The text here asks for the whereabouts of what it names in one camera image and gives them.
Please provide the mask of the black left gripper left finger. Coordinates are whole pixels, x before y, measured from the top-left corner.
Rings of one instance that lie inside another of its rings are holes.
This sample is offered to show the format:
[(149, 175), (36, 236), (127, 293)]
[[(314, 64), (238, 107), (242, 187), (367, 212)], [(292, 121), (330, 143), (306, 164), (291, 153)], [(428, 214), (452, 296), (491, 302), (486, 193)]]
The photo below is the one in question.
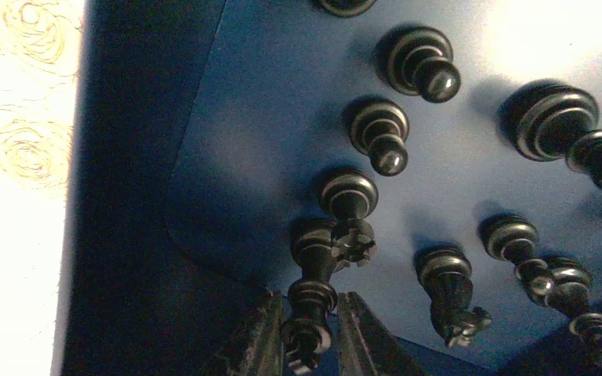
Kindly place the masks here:
[(265, 293), (201, 368), (201, 374), (282, 375), (285, 366), (280, 329), (284, 318), (281, 292)]

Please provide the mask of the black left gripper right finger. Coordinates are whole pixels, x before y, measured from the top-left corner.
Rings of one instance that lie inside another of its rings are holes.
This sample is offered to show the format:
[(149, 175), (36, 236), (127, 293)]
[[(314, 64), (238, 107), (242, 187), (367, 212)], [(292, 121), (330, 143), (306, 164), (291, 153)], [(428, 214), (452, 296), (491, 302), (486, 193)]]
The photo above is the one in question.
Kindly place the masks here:
[(338, 294), (339, 374), (428, 375), (356, 292)]

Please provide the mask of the dark blue plastic tray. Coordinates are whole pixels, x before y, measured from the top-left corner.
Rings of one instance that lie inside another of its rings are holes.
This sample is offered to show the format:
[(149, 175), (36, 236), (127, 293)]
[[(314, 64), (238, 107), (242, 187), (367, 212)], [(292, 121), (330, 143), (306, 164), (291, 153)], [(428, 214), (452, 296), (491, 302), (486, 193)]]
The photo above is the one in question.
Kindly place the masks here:
[[(556, 79), (593, 94), (602, 126), (602, 1), (379, 1), (341, 19), (309, 1), (94, 1), (64, 250), (71, 295), (61, 375), (196, 375), (263, 287), (301, 275), (290, 225), (321, 214), (324, 170), (369, 170), (341, 114), (361, 96), (407, 112), (410, 161), (377, 176), (370, 264), (333, 278), (356, 291), (435, 374), (583, 375), (565, 318), (528, 300), (489, 258), (481, 220), (517, 212), (540, 253), (593, 274), (602, 312), (602, 191), (563, 161), (520, 156), (505, 99)], [(401, 25), (451, 42), (462, 85), (446, 103), (395, 91), (375, 48)], [(452, 245), (471, 263), (491, 326), (448, 348), (415, 258)]]

